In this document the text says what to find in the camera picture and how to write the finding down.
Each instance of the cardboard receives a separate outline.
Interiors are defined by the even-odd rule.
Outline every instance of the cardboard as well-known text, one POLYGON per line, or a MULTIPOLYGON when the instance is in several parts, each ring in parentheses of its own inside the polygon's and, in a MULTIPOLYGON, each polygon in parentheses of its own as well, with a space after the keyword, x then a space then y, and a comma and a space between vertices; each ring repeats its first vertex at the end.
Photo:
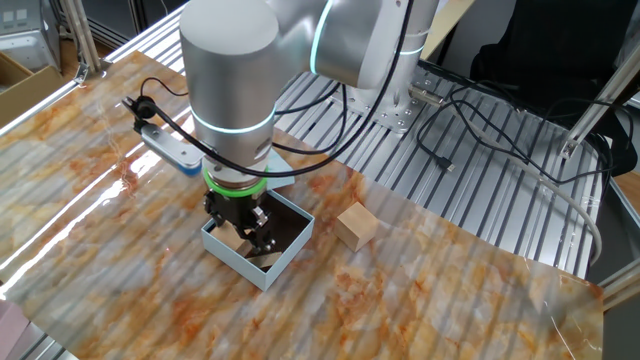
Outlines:
POLYGON ((64 81, 58 71, 47 66, 36 74, 0 52, 0 128, 26 112, 54 91, 64 81))

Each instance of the floor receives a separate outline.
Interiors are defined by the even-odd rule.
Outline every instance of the floor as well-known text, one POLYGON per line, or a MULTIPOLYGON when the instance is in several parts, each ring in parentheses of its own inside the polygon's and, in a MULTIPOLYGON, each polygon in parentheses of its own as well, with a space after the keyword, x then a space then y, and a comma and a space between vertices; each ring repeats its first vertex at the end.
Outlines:
MULTIPOLYGON (((98 56, 101 58, 109 55, 111 51, 113 51, 113 49, 101 43, 96 43, 96 49, 98 50, 98 56)), ((78 70, 78 56, 73 40, 60 41, 60 63, 64 81, 68 82, 73 80, 78 70)))

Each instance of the power cord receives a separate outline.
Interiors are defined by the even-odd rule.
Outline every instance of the power cord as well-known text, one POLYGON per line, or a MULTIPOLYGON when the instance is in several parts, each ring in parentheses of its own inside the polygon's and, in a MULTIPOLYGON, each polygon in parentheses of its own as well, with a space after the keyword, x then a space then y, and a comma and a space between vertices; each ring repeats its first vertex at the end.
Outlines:
POLYGON ((213 160, 215 160, 215 161, 217 161, 217 162, 219 162, 219 163, 221 163, 221 164, 223 164, 223 165, 225 165, 225 166, 227 166, 227 167, 229 167, 229 168, 231 168, 233 170, 241 172, 243 174, 247 174, 247 175, 251 175, 251 176, 257 176, 257 177, 264 177, 264 178, 283 178, 283 177, 289 177, 289 176, 303 175, 303 174, 318 170, 318 169, 330 164, 333 160, 337 159, 342 153, 344 153, 356 141, 356 139, 365 130, 367 125, 369 125, 369 123, 371 122, 371 119, 373 118, 373 115, 375 114, 376 110, 380 106, 380 103, 382 102, 384 94, 387 92, 387 89, 389 88, 389 84, 391 83, 391 79, 393 78, 393 73, 395 72, 396 67, 398 66, 398 60, 400 58, 400 52, 402 51, 402 47, 403 47, 404 41, 405 41, 405 36, 407 34, 407 27, 409 25, 409 18, 410 18, 410 15, 411 15, 411 9, 413 8, 413 3, 414 3, 414 0, 408 0, 407 9, 406 9, 406 12, 405 12, 404 20, 402 22, 402 30, 400 32, 400 39, 398 41, 398 44, 397 44, 397 47, 396 47, 396 51, 394 52, 393 61, 391 62, 391 67, 390 67, 389 72, 387 74, 387 77, 386 77, 386 79, 385 79, 385 81, 384 81, 384 83, 382 85, 382 89, 380 90, 380 93, 378 94, 378 97, 376 98, 376 101, 374 102, 373 106, 371 107, 371 110, 367 114, 367 117, 365 118, 363 123, 360 125, 360 128, 358 128, 356 130, 356 132, 353 134, 353 136, 351 136, 351 138, 349 138, 344 143, 344 145, 342 145, 341 148, 339 148, 335 153, 333 153, 332 155, 327 157, 325 160, 323 160, 323 161, 321 161, 319 163, 316 163, 314 165, 308 166, 306 168, 298 169, 298 170, 286 171, 286 172, 278 172, 278 173, 268 173, 268 172, 264 172, 264 171, 256 171, 256 170, 253 170, 253 169, 245 168, 243 166, 240 166, 240 165, 238 165, 238 164, 236 164, 236 163, 234 163, 234 162, 232 162, 232 161, 220 156, 217 152, 211 150, 209 147, 205 146, 200 141, 195 139, 193 136, 191 136, 191 134, 186 132, 184 129, 182 129, 180 127, 180 125, 178 125, 175 121, 173 121, 173 119, 171 119, 171 117, 169 115, 167 115, 164 111, 162 111, 162 109, 160 109, 160 107, 158 107, 151 99, 141 96, 141 99, 139 99, 140 102, 138 104, 136 104, 136 107, 141 107, 142 106, 142 107, 148 109, 149 111, 157 114, 173 130, 175 130, 177 133, 182 135, 182 137, 184 137, 187 141, 189 141, 191 144, 193 144, 200 151, 202 151, 205 155, 207 155, 207 156, 211 157, 213 160))
POLYGON ((317 100, 307 104, 307 105, 303 105, 297 108, 292 108, 292 109, 287 109, 287 110, 280 110, 280 111, 276 111, 274 113, 274 115, 286 115, 286 114, 292 114, 292 113, 297 113, 300 111, 304 111, 304 110, 308 110, 322 102, 324 102, 325 100, 327 100, 328 98, 331 97, 331 95, 335 94, 336 91, 338 91, 338 89, 340 88, 340 83, 337 83, 331 90, 329 90, 329 92, 325 95, 322 95, 321 97, 319 97, 317 100))
MULTIPOLYGON (((472 104, 470 104, 467 101, 464 100, 454 100, 453 99, 453 95, 462 91, 462 89, 457 89, 453 92, 451 92, 449 94, 449 98, 451 99, 451 101, 447 104, 445 104, 444 106, 448 106, 449 104, 452 104, 455 108, 456 111, 458 112, 458 114, 460 115, 459 117, 461 119, 463 119, 465 121, 465 125, 467 126, 467 128, 469 128, 468 126, 468 120, 466 119, 466 117, 464 116, 464 114, 462 113, 462 110, 460 109, 460 106, 458 106, 458 104, 463 104, 466 105, 467 107, 469 107, 474 113, 476 113, 485 123, 487 123, 491 128, 493 128, 496 132, 498 132, 502 137, 505 138, 505 140, 507 142, 509 142, 510 145, 513 146, 513 148, 518 152, 518 154, 514 153, 513 151, 509 151, 509 150, 505 150, 504 148, 496 148, 493 147, 489 144, 487 144, 486 142, 482 141, 480 138, 478 138, 477 136, 475 136, 474 132, 471 132, 471 135, 474 137, 474 139, 481 145, 488 147, 492 150, 498 151, 498 152, 502 152, 508 155, 512 155, 515 156, 517 158, 519 158, 520 160, 522 160, 523 162, 532 165, 533 167, 535 167, 536 169, 538 169, 542 175, 546 176, 547 178, 549 178, 551 181, 553 181, 554 183, 556 183, 557 185, 563 185, 563 184, 567 184, 570 182, 573 182, 579 178, 585 177, 585 176, 590 176, 590 175, 597 175, 597 174, 603 174, 603 173, 608 173, 611 172, 612 170, 615 169, 615 166, 611 166, 608 167, 606 169, 602 169, 602 170, 596 170, 596 171, 589 171, 586 173, 582 173, 579 175, 576 175, 572 178, 566 179, 566 180, 559 180, 557 178, 555 178, 554 176, 552 176, 551 174, 549 174, 546 170, 544 170, 544 168, 542 166, 540 166, 539 164, 537 164, 535 161, 533 161, 531 159, 531 154, 527 154, 524 151, 522 151, 518 146, 516 146, 515 142, 504 132, 502 131, 500 128, 498 128, 497 126, 495 126, 493 123, 491 123, 491 121, 489 119, 486 118, 486 116, 484 116, 475 106, 473 106, 472 104)), ((603 106, 609 106, 612 108, 617 108, 619 110, 621 110, 622 112, 625 113, 625 115, 629 118, 630 121, 630 137, 629 137, 629 141, 627 142, 627 147, 630 146, 630 139, 631 136, 633 136, 633 131, 634 131, 634 127, 633 127, 633 119, 631 117, 631 114, 629 113, 629 111, 627 109, 625 109, 622 106, 616 105, 616 104, 611 104, 611 103, 607 103, 607 102, 602 102, 602 101, 597 101, 597 100, 585 100, 585 99, 577 99, 577 98, 566 98, 566 99, 561 99, 558 102, 556 102, 556 104, 554 104, 555 106, 557 106, 560 103, 563 102, 571 102, 571 101, 575 101, 575 102, 584 102, 584 103, 593 103, 593 104, 598 104, 598 105, 603 105, 603 106)), ((547 112, 547 115, 549 115, 551 113, 551 111, 553 111, 553 108, 555 106, 552 106, 549 111, 547 112)), ((534 139, 537 139, 541 129, 542 129, 542 125, 545 123, 546 121, 546 116, 545 118, 543 118, 543 121, 540 123, 540 125, 538 126, 538 129, 536 130, 536 135, 534 137, 534 139)))
POLYGON ((349 109, 347 106, 347 87, 344 84, 342 84, 342 124, 340 125, 340 132, 338 133, 338 136, 336 137, 333 143, 331 143, 326 148, 320 149, 320 150, 300 150, 300 149, 292 148, 286 145, 278 144, 277 142, 273 142, 272 145, 275 148, 282 149, 284 151, 288 151, 294 154, 300 154, 300 155, 319 155, 319 154, 324 154, 326 152, 329 152, 333 150, 333 148, 338 146, 338 144, 340 144, 340 141, 342 140, 342 136, 344 135, 344 131, 346 130, 346 127, 347 127, 348 113, 349 113, 349 109))
MULTIPOLYGON (((456 109, 456 112, 454 112, 454 115, 460 116, 462 114, 456 109)), ((493 148, 501 149, 502 150, 501 152, 507 151, 499 143, 493 140, 489 135, 487 135, 485 132, 480 130, 480 128, 470 123, 466 118, 461 116, 461 119, 465 122, 465 124, 467 124, 467 126, 470 129, 469 131, 474 136, 474 138, 482 137, 484 140, 490 143, 488 144, 489 146, 493 148)), ((543 184, 549 190, 553 191, 553 193, 555 193, 556 195, 564 199, 584 219, 585 224, 587 224, 587 226, 591 230, 591 234, 593 235, 593 242, 595 245, 595 252, 593 253, 593 256, 591 258, 591 265, 593 265, 598 260, 598 258, 600 257, 600 254, 602 253, 602 237, 600 236, 600 231, 598 230, 596 223, 593 221, 593 219, 591 219, 591 216, 589 216, 589 214, 582 208, 582 206, 578 204, 571 196, 567 195, 564 191, 560 190, 560 188, 558 188, 556 185, 551 183, 549 180, 540 176, 540 174, 537 174, 532 167, 525 164, 520 158, 512 154, 507 154, 507 157, 509 158, 509 160, 511 160, 511 162, 513 162, 516 166, 522 169, 522 171, 536 178, 541 184, 543 184)))
POLYGON ((165 90, 167 90, 173 96, 187 96, 187 95, 189 95, 188 91, 186 93, 176 93, 175 91, 171 90, 167 86, 167 84, 165 84, 162 80, 158 79, 155 76, 151 76, 151 77, 148 77, 148 78, 144 79, 144 81, 142 81, 142 85, 140 85, 140 96, 144 96, 144 86, 149 81, 157 81, 158 83, 160 83, 160 85, 162 85, 163 88, 165 88, 165 90))

